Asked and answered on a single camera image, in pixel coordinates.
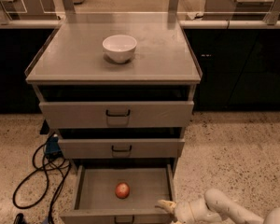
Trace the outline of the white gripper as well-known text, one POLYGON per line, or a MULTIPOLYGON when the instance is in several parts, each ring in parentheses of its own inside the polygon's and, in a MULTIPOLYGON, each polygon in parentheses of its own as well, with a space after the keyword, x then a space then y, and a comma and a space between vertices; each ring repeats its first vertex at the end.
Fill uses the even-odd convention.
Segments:
POLYGON ((157 206, 168 214, 175 214, 178 222, 181 224, 194 224, 195 218, 190 202, 175 203, 173 201, 158 200, 157 206))

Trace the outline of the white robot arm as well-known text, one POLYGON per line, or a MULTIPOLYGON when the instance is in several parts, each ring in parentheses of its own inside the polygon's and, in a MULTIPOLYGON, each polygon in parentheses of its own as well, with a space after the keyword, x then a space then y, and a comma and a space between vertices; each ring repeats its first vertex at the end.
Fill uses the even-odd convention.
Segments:
POLYGON ((158 200, 158 207, 174 216, 172 224, 218 223, 227 218, 235 224, 280 224, 280 207, 262 218, 231 200, 219 189, 208 189, 203 198, 191 202, 158 200))

